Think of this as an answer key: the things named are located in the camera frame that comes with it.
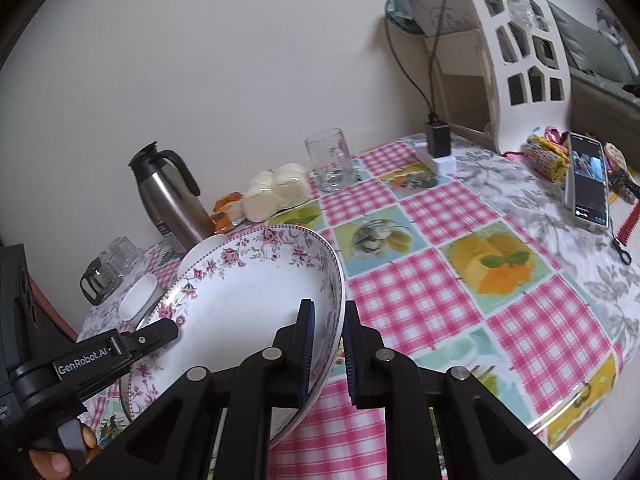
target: floral plate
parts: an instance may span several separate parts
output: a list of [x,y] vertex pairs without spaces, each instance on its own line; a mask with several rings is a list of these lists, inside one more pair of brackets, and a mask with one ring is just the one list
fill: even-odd
[[331,245],[300,226],[245,232],[203,256],[158,303],[148,323],[163,317],[178,339],[133,365],[129,412],[136,418],[189,368],[212,372],[238,366],[296,322],[300,300],[316,306],[310,395],[301,410],[275,408],[275,446],[316,402],[331,369],[344,319],[344,275]]

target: plate rim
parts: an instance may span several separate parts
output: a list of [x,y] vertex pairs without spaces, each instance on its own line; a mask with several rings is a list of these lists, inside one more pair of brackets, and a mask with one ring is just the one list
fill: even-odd
[[[149,320],[151,319],[151,317],[156,313],[156,310],[159,308],[160,303],[163,303],[163,301],[166,298],[169,297],[169,293],[174,290],[174,288],[179,284],[180,280],[188,272],[190,272],[190,270],[193,269],[193,267],[197,266],[201,261],[203,261],[205,258],[207,258],[210,254],[212,254],[215,251],[219,250],[220,248],[226,246],[228,243],[230,243],[233,240],[236,240],[237,238],[240,238],[240,237],[243,237],[243,236],[247,236],[247,235],[251,235],[253,233],[260,232],[261,230],[264,230],[264,229],[277,229],[277,228],[288,228],[288,229],[300,230],[300,231],[303,231],[303,232],[304,231],[309,232],[313,236],[315,236],[317,238],[320,238],[320,240],[322,242],[324,242],[324,244],[328,247],[331,256],[334,258],[334,262],[335,262],[335,265],[338,268],[338,274],[340,276],[340,310],[338,312],[338,327],[339,327],[339,329],[338,329],[337,333],[334,336],[334,341],[332,342],[331,352],[330,352],[330,355],[332,356],[332,358],[329,361],[329,365],[325,366],[325,368],[322,370],[322,373],[318,377],[318,381],[316,382],[316,384],[312,388],[312,391],[310,392],[310,395],[308,396],[308,399],[306,400],[304,406],[302,408],[300,408],[299,410],[297,410],[297,412],[290,419],[290,421],[287,422],[284,425],[284,427],[281,428],[281,430],[273,438],[270,438],[269,445],[268,445],[269,449],[271,449],[272,447],[276,446],[276,444],[278,444],[284,438],[286,438],[296,428],[296,426],[302,421],[302,419],[305,417],[305,415],[308,413],[308,411],[311,409],[311,407],[316,403],[316,400],[318,400],[318,397],[320,397],[320,393],[322,392],[322,390],[324,389],[324,386],[326,385],[329,373],[331,372],[331,368],[334,366],[335,356],[338,353],[338,346],[340,345],[340,339],[342,338],[342,326],[344,325],[344,310],[345,310],[345,304],[346,304],[346,281],[345,281],[345,277],[344,277],[344,269],[342,268],[342,263],[340,261],[340,258],[338,257],[338,254],[336,253],[334,247],[331,245],[331,242],[329,240],[324,238],[320,233],[318,233],[316,231],[313,231],[313,229],[309,229],[307,227],[299,226],[299,225],[295,225],[295,224],[263,225],[263,226],[251,229],[249,231],[244,231],[242,233],[238,233],[234,237],[229,237],[223,244],[219,245],[215,249],[212,249],[207,254],[204,254],[191,267],[189,267],[187,270],[185,270],[184,273],[182,273],[180,276],[177,276],[175,281],[172,283],[171,287],[169,287],[167,289],[167,291],[165,292],[164,296],[162,296],[162,298],[158,301],[158,303],[156,304],[154,309],[149,311],[149,313],[146,314],[145,317],[143,317],[142,320],[140,320],[140,323],[136,327],[136,330],[138,330],[138,329],[142,328],[143,326],[146,326],[148,324]],[[128,387],[127,387],[127,405],[123,406],[123,408],[124,408],[125,412],[131,413],[131,401],[132,401],[131,380],[127,381],[127,383],[128,383]],[[129,420],[131,422],[133,422],[136,419],[132,418],[132,416],[130,416]]]

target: tablecloth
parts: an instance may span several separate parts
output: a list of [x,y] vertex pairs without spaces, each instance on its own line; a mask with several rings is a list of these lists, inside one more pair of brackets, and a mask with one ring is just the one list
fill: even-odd
[[[555,187],[522,163],[454,137],[458,171],[436,177],[415,158],[423,139],[355,157],[353,187],[314,187],[311,202],[268,223],[322,234],[363,324],[420,366],[468,367],[554,448],[638,347],[638,267],[622,265],[606,235],[574,226]],[[362,236],[376,229],[383,234]],[[162,249],[153,251],[150,270],[168,276],[168,264],[157,264]],[[81,337],[117,321],[113,309],[94,308]],[[383,412],[351,406],[342,359],[338,352],[321,397],[270,451],[271,478],[386,478]],[[84,420],[102,444],[127,423],[117,385],[88,407]]]

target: pink flower pattern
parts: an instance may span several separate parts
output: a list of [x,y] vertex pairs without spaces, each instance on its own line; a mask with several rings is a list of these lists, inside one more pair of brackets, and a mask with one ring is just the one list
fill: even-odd
[[158,316],[162,319],[165,317],[168,317],[169,319],[171,319],[174,315],[174,310],[171,307],[171,303],[166,305],[164,303],[160,303],[160,306],[158,308]]
[[[287,228],[263,228],[259,233],[248,233],[240,238],[237,238],[235,247],[225,246],[219,254],[218,259],[210,258],[201,263],[204,268],[195,267],[193,269],[193,277],[189,278],[186,283],[182,282],[179,288],[186,298],[180,300],[178,303],[174,301],[170,303],[159,303],[157,309],[157,315],[159,318],[173,319],[178,327],[183,327],[187,321],[187,307],[191,300],[198,297],[197,287],[189,280],[196,281],[197,286],[199,282],[206,278],[212,278],[217,275],[219,278],[224,279],[224,273],[228,272],[234,266],[239,268],[245,267],[247,262],[243,258],[249,258],[251,260],[265,261],[265,260],[279,260],[282,257],[280,251],[283,246],[290,246],[290,260],[289,265],[296,265],[298,267],[316,267],[318,272],[326,272],[328,269],[326,257],[320,254],[314,254],[313,256],[305,250],[305,242],[307,248],[311,247],[310,240],[299,237],[300,232],[297,228],[288,226]],[[322,288],[320,292],[326,290],[328,287],[326,283],[333,285],[331,280],[324,278],[322,280]],[[332,302],[338,301],[337,291],[331,286],[330,295]],[[329,325],[334,324],[337,320],[337,314],[332,314],[332,318],[328,321]],[[327,348],[323,348],[322,355],[319,357],[319,361],[324,362],[327,352],[330,351],[330,345]],[[140,363],[136,366],[132,372],[132,378],[129,389],[129,402],[130,410],[134,416],[139,415],[144,409],[154,402],[159,396],[158,388],[154,382],[155,372],[162,370],[158,364],[158,357],[161,355],[161,351],[154,352],[148,359],[149,365],[146,363]],[[312,370],[311,381],[314,383],[318,379],[318,374],[321,372],[321,367],[315,367]]]

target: finger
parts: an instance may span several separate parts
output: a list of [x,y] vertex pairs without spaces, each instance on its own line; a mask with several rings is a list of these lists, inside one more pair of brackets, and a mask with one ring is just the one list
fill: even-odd
[[82,425],[82,437],[88,447],[94,448],[98,445],[98,440],[95,437],[95,433],[86,424]]
[[89,450],[89,454],[86,457],[86,462],[89,463],[91,462],[91,460],[93,460],[96,456],[98,456],[98,454],[102,451],[101,447],[94,447],[93,449]]
[[34,468],[44,480],[65,480],[71,475],[71,464],[61,453],[30,449],[29,457]]

